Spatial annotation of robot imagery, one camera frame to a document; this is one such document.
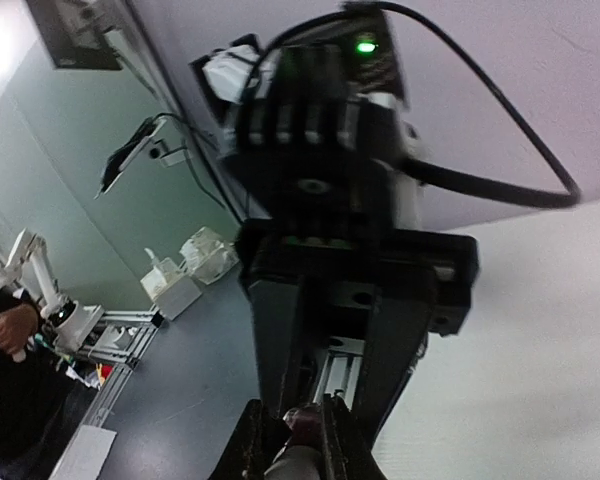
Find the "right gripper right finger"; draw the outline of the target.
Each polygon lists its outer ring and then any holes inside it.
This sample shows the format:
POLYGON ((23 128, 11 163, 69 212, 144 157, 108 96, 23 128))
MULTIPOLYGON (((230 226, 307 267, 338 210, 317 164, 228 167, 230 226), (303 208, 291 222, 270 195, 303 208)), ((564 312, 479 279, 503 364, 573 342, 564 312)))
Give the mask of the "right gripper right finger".
POLYGON ((344 400, 326 394, 320 410, 324 478, 384 480, 344 400))

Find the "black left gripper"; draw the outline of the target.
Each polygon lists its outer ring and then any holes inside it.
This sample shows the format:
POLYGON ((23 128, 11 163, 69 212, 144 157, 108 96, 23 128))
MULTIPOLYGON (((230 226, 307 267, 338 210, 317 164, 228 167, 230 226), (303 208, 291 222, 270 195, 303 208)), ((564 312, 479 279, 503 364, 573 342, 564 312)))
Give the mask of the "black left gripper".
POLYGON ((479 273, 474 238, 412 230, 395 230, 369 249, 336 239, 312 244, 282 236, 269 220, 252 219, 236 251, 242 286, 249 289, 260 398, 271 416, 283 417, 296 403, 299 285, 306 284, 334 333, 359 338, 366 332, 351 408, 366 440, 377 438, 405 388, 428 326, 440 336, 459 332, 479 273), (360 314, 366 308, 367 327, 360 314))

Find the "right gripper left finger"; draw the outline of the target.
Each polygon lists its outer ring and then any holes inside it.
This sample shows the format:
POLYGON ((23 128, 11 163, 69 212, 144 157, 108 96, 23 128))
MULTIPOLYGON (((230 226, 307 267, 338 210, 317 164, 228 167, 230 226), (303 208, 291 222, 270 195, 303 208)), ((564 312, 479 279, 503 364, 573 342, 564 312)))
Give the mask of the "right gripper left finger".
POLYGON ((261 400, 247 402, 213 470, 213 478, 263 479, 271 464, 275 444, 275 420, 261 400))

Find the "white nail polish brush cap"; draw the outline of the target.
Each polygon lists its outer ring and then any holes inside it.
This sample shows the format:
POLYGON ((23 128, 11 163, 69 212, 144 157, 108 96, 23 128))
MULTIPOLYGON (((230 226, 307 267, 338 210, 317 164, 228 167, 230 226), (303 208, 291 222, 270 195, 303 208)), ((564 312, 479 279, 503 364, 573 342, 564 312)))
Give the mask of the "white nail polish brush cap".
POLYGON ((265 471, 265 480, 320 480, 321 453, 309 446, 286 447, 265 471))

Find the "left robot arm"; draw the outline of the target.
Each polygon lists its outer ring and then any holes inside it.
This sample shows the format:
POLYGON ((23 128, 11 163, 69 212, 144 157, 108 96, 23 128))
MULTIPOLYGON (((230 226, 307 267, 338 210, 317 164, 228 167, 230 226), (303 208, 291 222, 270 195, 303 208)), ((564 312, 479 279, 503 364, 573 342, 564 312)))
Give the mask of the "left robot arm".
POLYGON ((235 248, 251 307, 261 401, 279 417, 319 391, 331 340, 361 345, 351 412, 373 443, 430 334, 462 327, 477 242, 397 217, 415 133, 385 8, 297 25, 247 63, 219 161, 264 210, 235 248))

